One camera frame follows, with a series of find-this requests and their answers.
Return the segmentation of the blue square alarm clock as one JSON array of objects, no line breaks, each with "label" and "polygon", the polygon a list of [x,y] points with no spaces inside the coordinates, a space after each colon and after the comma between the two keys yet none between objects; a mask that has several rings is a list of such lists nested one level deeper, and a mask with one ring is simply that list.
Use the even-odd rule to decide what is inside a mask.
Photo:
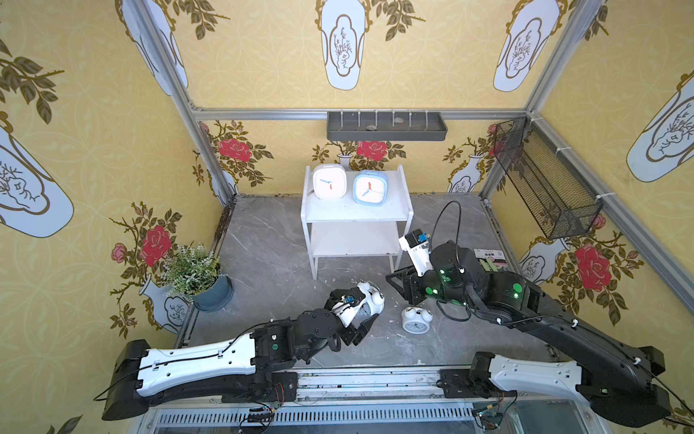
[{"label": "blue square alarm clock", "polygon": [[384,172],[363,170],[354,178],[352,195],[361,205],[380,207],[385,204],[389,192],[389,179]]}]

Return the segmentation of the white square alarm clock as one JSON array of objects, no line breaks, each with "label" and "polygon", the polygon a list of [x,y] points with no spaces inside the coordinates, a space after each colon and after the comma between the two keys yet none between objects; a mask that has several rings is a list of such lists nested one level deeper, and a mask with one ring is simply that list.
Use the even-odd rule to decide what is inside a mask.
[{"label": "white square alarm clock", "polygon": [[320,200],[344,197],[347,192],[347,175],[339,164],[321,164],[312,174],[313,190]]}]

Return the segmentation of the white twin-bell clock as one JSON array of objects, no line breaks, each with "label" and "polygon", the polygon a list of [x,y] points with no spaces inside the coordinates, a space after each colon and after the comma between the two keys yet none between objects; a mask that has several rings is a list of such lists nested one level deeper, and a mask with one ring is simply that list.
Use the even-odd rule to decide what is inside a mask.
[{"label": "white twin-bell clock", "polygon": [[352,323],[361,323],[367,319],[381,314],[385,306],[385,298],[378,286],[368,281],[360,281],[357,288],[365,296],[360,302],[359,308],[354,309]]},{"label": "white twin-bell clock", "polygon": [[406,307],[400,317],[403,330],[412,335],[426,334],[433,321],[432,313],[424,307]]}]

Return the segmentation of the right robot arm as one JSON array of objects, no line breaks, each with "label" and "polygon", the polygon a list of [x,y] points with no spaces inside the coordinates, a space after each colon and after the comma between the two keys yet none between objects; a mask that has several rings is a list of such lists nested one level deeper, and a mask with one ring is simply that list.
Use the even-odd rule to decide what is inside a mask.
[{"label": "right robot arm", "polygon": [[615,340],[569,314],[524,276],[484,266],[474,251],[453,241],[430,248],[426,235],[414,231],[399,244],[412,264],[386,280],[410,305],[432,298],[464,307],[470,316],[534,336],[569,357],[542,363],[478,352],[468,370],[442,375],[446,397],[531,392],[575,401],[631,428],[671,415],[668,392],[655,384],[665,370],[657,348]]}]

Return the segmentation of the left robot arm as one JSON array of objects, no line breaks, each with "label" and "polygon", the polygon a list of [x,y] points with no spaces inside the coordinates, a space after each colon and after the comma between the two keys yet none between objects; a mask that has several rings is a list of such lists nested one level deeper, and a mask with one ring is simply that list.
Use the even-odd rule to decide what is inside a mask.
[{"label": "left robot arm", "polygon": [[229,401],[291,401],[298,362],[325,349],[359,345],[382,313],[385,298],[366,282],[331,292],[321,309],[270,320],[208,345],[156,349],[144,339],[126,344],[110,386],[100,395],[104,421],[143,415],[168,401],[220,395]]}]

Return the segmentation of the white two-tier shelf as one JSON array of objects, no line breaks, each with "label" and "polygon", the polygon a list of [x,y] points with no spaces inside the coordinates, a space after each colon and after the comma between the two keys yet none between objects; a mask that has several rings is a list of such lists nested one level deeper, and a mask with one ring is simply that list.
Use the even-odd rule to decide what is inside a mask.
[{"label": "white two-tier shelf", "polygon": [[381,206],[359,204],[354,199],[354,180],[346,175],[346,193],[336,199],[320,199],[314,191],[315,168],[305,169],[300,219],[312,278],[318,277],[323,258],[386,257],[390,269],[400,265],[403,249],[399,238],[410,230],[414,209],[403,166],[382,171],[388,191]]}]

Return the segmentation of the green garden hand fork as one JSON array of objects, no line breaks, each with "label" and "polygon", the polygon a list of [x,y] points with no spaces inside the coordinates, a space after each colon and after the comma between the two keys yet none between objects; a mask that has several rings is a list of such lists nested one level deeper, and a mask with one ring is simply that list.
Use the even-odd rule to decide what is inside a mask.
[{"label": "green garden hand fork", "polygon": [[483,269],[487,272],[499,272],[501,269],[496,266],[493,260],[490,258],[486,258],[484,260],[480,260],[480,263],[483,267]]}]

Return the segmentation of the flower seed packet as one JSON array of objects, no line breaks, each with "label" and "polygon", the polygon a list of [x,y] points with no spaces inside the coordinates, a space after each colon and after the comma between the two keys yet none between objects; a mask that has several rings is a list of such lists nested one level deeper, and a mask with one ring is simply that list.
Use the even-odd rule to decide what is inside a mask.
[{"label": "flower seed packet", "polygon": [[490,258],[500,269],[507,269],[509,267],[508,260],[506,260],[506,257],[502,251],[489,249],[474,249],[474,253],[475,257],[478,260]]}]

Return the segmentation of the left circuit board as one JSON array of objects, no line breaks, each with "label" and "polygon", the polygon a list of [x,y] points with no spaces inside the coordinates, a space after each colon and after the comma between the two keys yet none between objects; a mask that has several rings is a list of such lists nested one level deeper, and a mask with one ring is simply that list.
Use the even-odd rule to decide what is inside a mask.
[{"label": "left circuit board", "polygon": [[274,422],[280,408],[281,405],[278,403],[259,403],[258,407],[249,409],[248,413],[242,417],[240,426],[256,424],[267,428]]}]

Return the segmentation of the circuit board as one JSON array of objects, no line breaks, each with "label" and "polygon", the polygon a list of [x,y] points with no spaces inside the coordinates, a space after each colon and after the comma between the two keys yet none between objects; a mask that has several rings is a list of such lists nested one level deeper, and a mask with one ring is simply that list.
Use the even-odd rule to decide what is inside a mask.
[{"label": "circuit board", "polygon": [[500,430],[504,421],[505,411],[498,407],[487,405],[481,408],[472,410],[475,425],[478,431],[482,433],[496,433]]},{"label": "circuit board", "polygon": [[267,428],[274,422],[280,408],[281,405],[278,403],[259,403],[258,407],[249,409],[248,413],[242,417],[240,426],[256,424]]}]

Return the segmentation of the potted green plant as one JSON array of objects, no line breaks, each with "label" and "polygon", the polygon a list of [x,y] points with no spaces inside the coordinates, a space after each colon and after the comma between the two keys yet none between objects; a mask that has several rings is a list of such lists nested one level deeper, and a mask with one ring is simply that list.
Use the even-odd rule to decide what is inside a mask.
[{"label": "potted green plant", "polygon": [[171,291],[202,312],[223,309],[234,295],[220,259],[203,245],[183,246],[164,262],[163,277]]}]

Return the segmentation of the right circuit board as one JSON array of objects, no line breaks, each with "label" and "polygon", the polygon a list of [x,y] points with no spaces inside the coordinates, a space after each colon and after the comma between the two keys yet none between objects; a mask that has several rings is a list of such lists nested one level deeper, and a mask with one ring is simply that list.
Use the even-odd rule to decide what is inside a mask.
[{"label": "right circuit board", "polygon": [[481,408],[472,410],[475,425],[478,431],[482,433],[496,433],[500,430],[504,421],[505,411],[498,407],[487,405]]}]

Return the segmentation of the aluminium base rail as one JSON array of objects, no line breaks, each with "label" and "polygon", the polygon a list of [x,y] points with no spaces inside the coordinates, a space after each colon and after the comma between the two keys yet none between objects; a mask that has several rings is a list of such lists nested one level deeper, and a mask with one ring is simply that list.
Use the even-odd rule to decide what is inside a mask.
[{"label": "aluminium base rail", "polygon": [[131,433],[482,433],[472,410],[505,411],[496,433],[606,433],[599,418],[567,399],[529,392],[504,398],[448,398],[439,366],[297,369],[295,399],[278,403],[269,427],[240,421],[258,403],[220,398],[163,404],[132,422]]}]

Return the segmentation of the grey wall tray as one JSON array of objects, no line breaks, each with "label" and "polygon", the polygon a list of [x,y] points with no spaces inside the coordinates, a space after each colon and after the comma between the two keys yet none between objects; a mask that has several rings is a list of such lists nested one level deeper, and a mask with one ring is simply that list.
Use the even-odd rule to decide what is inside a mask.
[{"label": "grey wall tray", "polygon": [[330,141],[444,141],[448,127],[429,110],[339,110],[327,116]]}]

